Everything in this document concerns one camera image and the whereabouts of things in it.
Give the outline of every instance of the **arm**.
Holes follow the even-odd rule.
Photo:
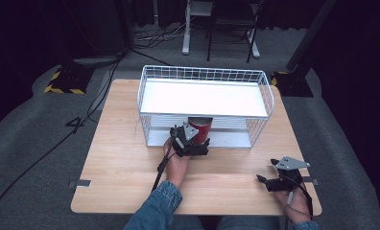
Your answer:
[[[274,192],[274,196],[284,209],[285,216],[294,224],[295,230],[317,230],[319,225],[311,220],[306,196],[299,188],[294,190],[293,198],[288,205],[289,193]]]
[[[170,138],[164,145],[167,152]],[[181,184],[187,173],[189,156],[179,157],[171,149],[166,166],[166,180],[163,181],[142,206],[133,214],[125,229],[167,229],[172,224],[174,212],[181,204]]]

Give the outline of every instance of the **gray carpet floor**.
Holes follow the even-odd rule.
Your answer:
[[[214,50],[206,61],[204,30],[192,33],[190,54],[181,54],[182,37],[154,48],[138,50],[177,66],[258,69],[267,76],[286,70],[286,63],[305,31],[265,30],[257,34],[261,58],[246,63],[247,52]],[[114,78],[139,79],[144,65],[163,65],[129,52],[116,68]],[[34,96],[0,123],[0,195],[39,157],[60,142],[85,117],[107,81],[109,68],[95,70],[85,95],[44,93],[58,66],[47,70],[33,85]],[[375,191],[343,131],[321,97],[321,83],[314,71],[306,79],[314,98],[283,98],[297,141],[316,187],[322,214],[314,218],[321,229],[380,229]],[[92,119],[99,120],[101,108]],[[122,229],[130,215],[76,214],[70,209],[74,189],[70,181],[80,177],[96,123],[87,120],[42,161],[32,167],[0,200],[0,229]]]

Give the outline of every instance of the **desk leg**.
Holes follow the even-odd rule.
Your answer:
[[[249,41],[249,43],[252,42],[252,35],[253,35],[253,31],[249,31],[248,32],[248,41]],[[253,55],[254,58],[260,58],[261,57],[261,55],[259,54],[258,47],[256,46],[256,42],[255,41],[253,41],[252,55]]]
[[[191,0],[187,0],[186,30],[184,32],[183,49],[181,51],[184,55],[188,55],[190,53],[190,13],[191,13]]]

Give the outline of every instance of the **white wire basket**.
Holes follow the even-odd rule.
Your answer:
[[[170,127],[211,117],[210,148],[250,149],[273,113],[263,71],[146,65],[137,104],[148,147],[161,147]]]

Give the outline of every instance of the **person's left hand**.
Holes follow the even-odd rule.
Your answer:
[[[164,153],[166,154],[169,149],[171,138],[167,139],[164,144]],[[166,179],[172,182],[178,189],[180,189],[181,184],[183,183],[184,177],[187,174],[187,168],[190,162],[190,156],[179,157],[173,148],[170,149],[169,156],[170,158],[166,166]]]

